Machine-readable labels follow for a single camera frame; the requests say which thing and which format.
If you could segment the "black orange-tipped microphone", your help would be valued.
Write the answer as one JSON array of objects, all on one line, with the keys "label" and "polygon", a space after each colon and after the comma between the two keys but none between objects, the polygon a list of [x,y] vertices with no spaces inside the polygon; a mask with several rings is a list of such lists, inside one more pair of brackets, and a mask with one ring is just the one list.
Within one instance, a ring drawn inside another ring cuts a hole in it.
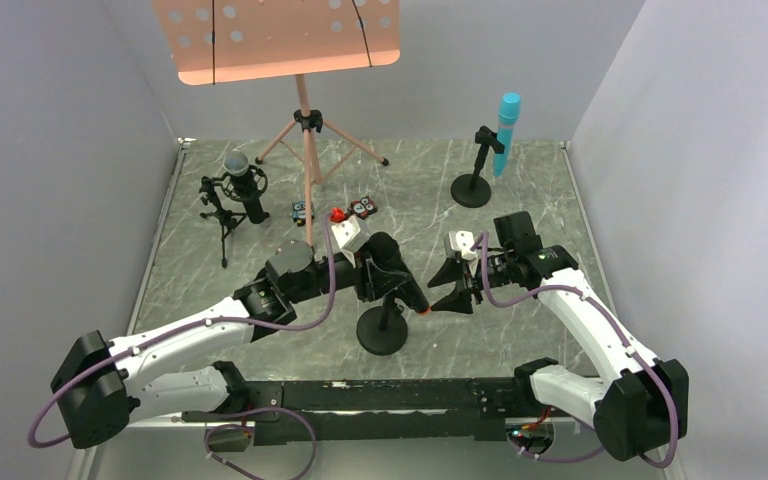
[{"label": "black orange-tipped microphone", "polygon": [[392,236],[383,231],[374,233],[365,244],[365,253],[378,266],[401,273],[401,285],[390,293],[394,293],[398,300],[418,314],[424,315],[430,311],[427,297],[403,260],[399,243]]}]

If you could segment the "black round-base mic stand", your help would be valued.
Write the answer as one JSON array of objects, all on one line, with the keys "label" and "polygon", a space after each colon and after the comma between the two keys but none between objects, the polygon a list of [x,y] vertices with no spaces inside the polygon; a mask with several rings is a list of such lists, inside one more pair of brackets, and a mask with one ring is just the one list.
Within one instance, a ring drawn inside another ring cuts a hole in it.
[{"label": "black round-base mic stand", "polygon": [[466,208],[477,209],[485,206],[492,196],[491,186],[481,176],[490,151],[504,153],[505,145],[498,140],[497,133],[486,125],[481,126],[474,135],[474,142],[479,146],[471,174],[458,176],[451,184],[453,200]]},{"label": "black round-base mic stand", "polygon": [[386,295],[380,306],[365,311],[356,324],[360,346],[377,356],[389,356],[399,351],[409,332],[402,311],[394,294]]}]

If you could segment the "blue microphone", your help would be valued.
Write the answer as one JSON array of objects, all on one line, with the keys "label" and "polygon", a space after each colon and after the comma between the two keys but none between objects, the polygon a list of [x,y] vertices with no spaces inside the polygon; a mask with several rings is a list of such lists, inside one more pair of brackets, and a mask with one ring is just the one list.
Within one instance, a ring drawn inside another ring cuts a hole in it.
[{"label": "blue microphone", "polygon": [[498,109],[497,140],[504,146],[502,153],[496,153],[493,159],[493,174],[500,177],[508,163],[511,153],[511,144],[514,136],[514,127],[521,112],[521,97],[516,92],[507,92],[502,95]]}]

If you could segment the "black shock mount tripod stand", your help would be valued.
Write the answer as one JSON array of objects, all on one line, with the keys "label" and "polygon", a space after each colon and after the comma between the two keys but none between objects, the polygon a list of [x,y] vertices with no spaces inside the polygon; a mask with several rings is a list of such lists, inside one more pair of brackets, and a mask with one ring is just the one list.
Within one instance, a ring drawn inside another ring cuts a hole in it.
[{"label": "black shock mount tripod stand", "polygon": [[[222,268],[226,268],[228,266],[226,239],[244,220],[249,219],[243,204],[241,202],[232,200],[229,197],[229,194],[231,194],[229,181],[227,179],[223,179],[222,176],[223,174],[219,177],[202,176],[200,179],[199,194],[200,201],[205,206],[211,205],[214,208],[213,212],[201,212],[200,217],[203,219],[215,218],[219,222],[221,266]],[[230,201],[240,203],[243,206],[243,211],[234,212],[231,209],[225,208],[219,193],[222,193]]]}]

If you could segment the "black silver-grille microphone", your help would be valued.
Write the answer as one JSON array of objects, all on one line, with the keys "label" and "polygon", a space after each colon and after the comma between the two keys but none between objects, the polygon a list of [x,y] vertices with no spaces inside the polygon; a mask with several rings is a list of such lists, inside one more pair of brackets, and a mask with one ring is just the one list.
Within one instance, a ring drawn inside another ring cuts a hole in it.
[{"label": "black silver-grille microphone", "polygon": [[223,168],[222,178],[229,181],[231,188],[229,197],[243,204],[253,224],[263,223],[270,216],[260,201],[268,187],[264,171],[257,165],[251,165],[248,157],[239,150],[232,150],[224,156]]}]

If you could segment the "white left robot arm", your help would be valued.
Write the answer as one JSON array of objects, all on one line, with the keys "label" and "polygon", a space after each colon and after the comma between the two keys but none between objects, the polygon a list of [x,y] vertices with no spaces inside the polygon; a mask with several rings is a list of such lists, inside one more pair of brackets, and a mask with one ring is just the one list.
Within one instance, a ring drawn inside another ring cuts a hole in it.
[{"label": "white left robot arm", "polygon": [[350,241],[346,251],[326,246],[317,259],[303,241],[285,241],[255,278],[218,303],[184,319],[130,336],[105,339],[98,330],[78,337],[56,371],[50,406],[66,434],[28,443],[45,448],[68,441],[76,449],[100,445],[133,422],[169,413],[230,415],[250,406],[249,389],[234,363],[217,361],[180,371],[186,360],[278,331],[322,324],[338,291],[351,288],[363,302],[399,297],[413,275],[398,242],[385,232]]}]

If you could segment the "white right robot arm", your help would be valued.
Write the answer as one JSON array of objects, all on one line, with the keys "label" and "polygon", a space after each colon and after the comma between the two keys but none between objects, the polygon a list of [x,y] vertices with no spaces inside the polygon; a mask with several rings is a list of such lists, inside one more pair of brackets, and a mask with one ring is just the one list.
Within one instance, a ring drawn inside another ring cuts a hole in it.
[{"label": "white right robot arm", "polygon": [[445,261],[429,286],[454,286],[433,305],[462,314],[488,301],[497,308],[535,298],[573,335],[596,368],[594,377],[542,358],[514,371],[513,411],[559,409],[593,429],[603,451],[639,457],[665,469],[687,433],[689,375],[676,359],[662,360],[637,340],[595,293],[562,246],[546,246],[526,211],[494,220],[499,246],[482,232],[452,231]]}]

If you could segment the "pink music stand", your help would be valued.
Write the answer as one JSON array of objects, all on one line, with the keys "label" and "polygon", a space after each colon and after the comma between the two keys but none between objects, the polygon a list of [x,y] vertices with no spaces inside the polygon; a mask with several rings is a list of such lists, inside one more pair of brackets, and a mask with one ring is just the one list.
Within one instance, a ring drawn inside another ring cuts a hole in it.
[{"label": "pink music stand", "polygon": [[290,76],[299,109],[258,155],[262,163],[294,128],[303,138],[306,236],[313,236],[312,188],[322,185],[316,136],[329,129],[386,166],[389,161],[310,105],[312,73],[383,67],[401,56],[399,0],[154,1],[179,80],[189,86]]}]

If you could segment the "red owl number tile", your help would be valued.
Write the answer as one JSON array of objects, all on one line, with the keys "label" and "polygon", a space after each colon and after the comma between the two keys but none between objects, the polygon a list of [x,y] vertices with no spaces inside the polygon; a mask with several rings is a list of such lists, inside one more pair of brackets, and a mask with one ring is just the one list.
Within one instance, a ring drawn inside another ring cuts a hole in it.
[{"label": "red owl number tile", "polygon": [[364,196],[358,200],[354,200],[350,203],[348,212],[358,217],[359,219],[366,220],[371,215],[374,215],[378,211],[375,202],[369,197]]}]

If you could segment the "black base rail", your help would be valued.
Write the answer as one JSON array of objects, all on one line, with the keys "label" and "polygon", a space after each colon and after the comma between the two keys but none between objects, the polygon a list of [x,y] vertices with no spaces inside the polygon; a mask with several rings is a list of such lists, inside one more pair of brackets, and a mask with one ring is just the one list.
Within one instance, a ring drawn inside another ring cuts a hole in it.
[{"label": "black base rail", "polygon": [[546,406],[512,377],[250,381],[245,421],[256,446],[321,441],[504,441]]}]

